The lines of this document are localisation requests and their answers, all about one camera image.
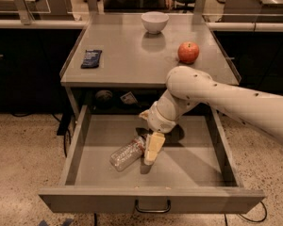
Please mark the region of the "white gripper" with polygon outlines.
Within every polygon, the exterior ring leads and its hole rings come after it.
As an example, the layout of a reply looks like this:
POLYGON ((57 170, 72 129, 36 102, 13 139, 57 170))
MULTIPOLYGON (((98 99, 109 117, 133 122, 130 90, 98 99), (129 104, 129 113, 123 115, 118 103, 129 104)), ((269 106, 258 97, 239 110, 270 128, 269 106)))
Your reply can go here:
POLYGON ((154 131, 147 135, 144 152, 144 164, 150 166, 156 161, 165 142, 163 134, 171 132, 176 126, 175 109, 170 103, 156 101, 149 110, 141 112, 139 117, 147 120, 148 127, 154 131))

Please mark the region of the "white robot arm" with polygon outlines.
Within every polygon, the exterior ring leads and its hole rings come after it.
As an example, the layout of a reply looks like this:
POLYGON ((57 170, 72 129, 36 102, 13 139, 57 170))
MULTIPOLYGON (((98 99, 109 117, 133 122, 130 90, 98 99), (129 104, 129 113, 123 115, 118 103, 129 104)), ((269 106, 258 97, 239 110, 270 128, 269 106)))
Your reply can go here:
POLYGON ((283 96, 218 83, 208 73, 178 66, 167 74, 161 97, 140 114, 152 130, 146 139, 145 164, 154 164, 165 135, 183 114, 199 104, 209 105, 283 144, 283 96))

